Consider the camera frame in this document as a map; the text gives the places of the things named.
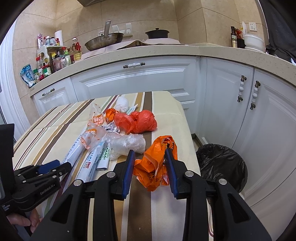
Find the person's left hand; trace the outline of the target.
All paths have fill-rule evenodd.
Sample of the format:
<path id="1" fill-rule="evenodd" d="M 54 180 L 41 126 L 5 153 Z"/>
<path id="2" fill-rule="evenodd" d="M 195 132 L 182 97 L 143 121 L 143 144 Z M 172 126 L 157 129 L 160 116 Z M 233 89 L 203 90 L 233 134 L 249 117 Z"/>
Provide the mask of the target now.
<path id="1" fill-rule="evenodd" d="M 39 216 L 36 209 L 33 209 L 31 211 L 29 218 L 23 217 L 19 214 L 10 214 L 7 216 L 7 219 L 11 225 L 19 225 L 23 227 L 29 226 L 32 233 L 36 230 L 36 228 L 42 221 L 42 218 Z"/>

